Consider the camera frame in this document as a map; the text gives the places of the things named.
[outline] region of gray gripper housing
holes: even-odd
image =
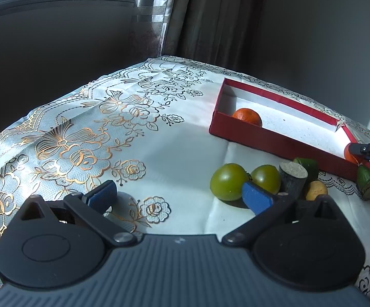
[[[370,300],[353,286],[292,290],[264,275],[246,249],[226,247],[215,235],[145,235],[133,247],[114,249],[101,268],[75,285],[0,289],[0,307],[111,306],[370,307]]]

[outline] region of mandarin orange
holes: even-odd
[[[348,148],[350,147],[351,143],[348,143],[347,146],[344,149],[344,158],[347,159],[349,162],[352,162],[354,164],[360,165],[364,161],[364,157],[362,156],[355,156],[350,153]]]
[[[262,121],[260,115],[257,112],[249,108],[240,108],[232,115],[234,118],[248,122],[250,124],[261,127]]]

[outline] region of cut cucumber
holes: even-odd
[[[357,187],[364,199],[370,199],[370,169],[364,165],[357,169]]]
[[[278,171],[282,180],[280,190],[299,199],[308,177],[306,169],[299,163],[290,162],[280,163]]]

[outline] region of curtain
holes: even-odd
[[[131,43],[137,61],[166,54],[236,71],[249,69],[264,0],[136,0],[136,3]]]

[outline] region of table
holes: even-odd
[[[183,58],[149,59],[39,107],[0,133],[0,236],[29,195],[59,200],[108,179],[117,183],[120,202],[106,216],[134,233],[220,239],[253,218],[211,194],[212,173],[227,162],[251,171],[285,160],[208,133],[224,77],[342,119],[358,141],[370,142],[362,125],[280,86]],[[353,182],[325,172],[319,179],[364,244],[356,285],[370,298],[370,201]]]

